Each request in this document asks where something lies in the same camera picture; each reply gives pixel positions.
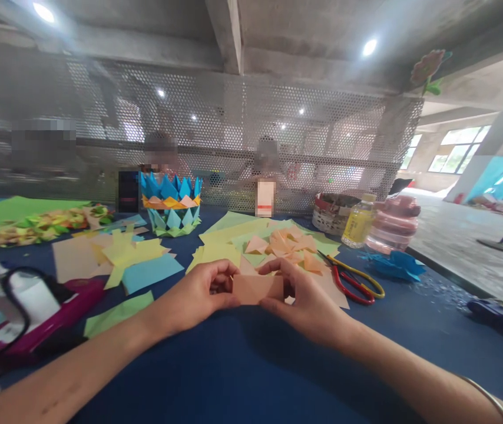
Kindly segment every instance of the window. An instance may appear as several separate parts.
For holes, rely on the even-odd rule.
[[[401,164],[401,169],[407,169],[409,167],[409,163],[411,163],[412,156],[415,154],[416,146],[418,142],[421,140],[422,134],[415,134],[411,140],[411,146],[407,149],[405,159]]]
[[[428,168],[429,172],[462,174],[483,141],[490,125],[449,131]]]

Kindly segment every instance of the ceiling light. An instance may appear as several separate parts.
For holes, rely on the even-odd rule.
[[[53,13],[47,7],[43,6],[43,4],[34,3],[34,10],[44,21],[47,21],[50,24],[53,24],[53,22],[55,22]]]
[[[377,47],[377,40],[376,39],[369,40],[363,47],[363,55],[369,56],[371,53],[375,51],[376,47]]]

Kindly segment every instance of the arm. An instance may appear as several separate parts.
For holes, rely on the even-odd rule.
[[[289,306],[275,299],[261,305],[287,321],[310,340],[357,360],[429,423],[503,423],[502,415],[480,391],[342,312],[314,280],[285,259],[265,264],[260,274],[279,271]]]
[[[145,350],[238,306],[228,260],[200,264],[132,318],[83,343],[0,394],[0,423],[65,423]],[[223,292],[210,294],[210,291]]]

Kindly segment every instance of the blue table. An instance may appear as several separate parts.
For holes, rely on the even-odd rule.
[[[185,237],[164,238],[163,245],[173,249],[177,260],[187,267],[201,245],[198,234],[225,212],[205,207],[203,222],[196,231]],[[313,228],[307,219],[297,222]],[[368,270],[368,262],[359,256],[358,251],[342,246],[338,258]],[[55,271],[49,244],[0,249],[0,260],[35,266],[51,274]],[[154,297],[161,296],[182,276],[179,273],[151,286]],[[386,290],[385,299],[371,307],[351,304],[351,316],[431,362],[472,378],[503,399],[502,335],[474,322],[445,297],[422,294],[406,283],[377,279]],[[451,285],[431,270],[424,279]],[[109,290],[89,316],[123,300],[122,287]],[[84,320],[77,331],[82,332],[83,327]],[[7,387],[33,371],[13,371],[1,378],[1,384]],[[218,312],[196,328],[145,352],[100,391],[73,422],[342,423],[420,419],[392,390],[356,363],[313,345],[260,307],[246,306]]]

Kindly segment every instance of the wall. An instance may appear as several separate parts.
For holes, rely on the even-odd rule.
[[[416,129],[417,134],[422,134],[421,140],[416,146],[415,154],[409,163],[408,169],[399,170],[397,178],[412,178],[415,180],[415,187],[429,191],[440,191],[450,187],[458,181],[457,174],[444,174],[428,172],[434,156],[444,139],[444,136],[451,130],[461,128],[480,127],[490,125],[495,120],[496,115],[489,115],[467,120],[447,122],[441,124],[435,132],[422,132]]]

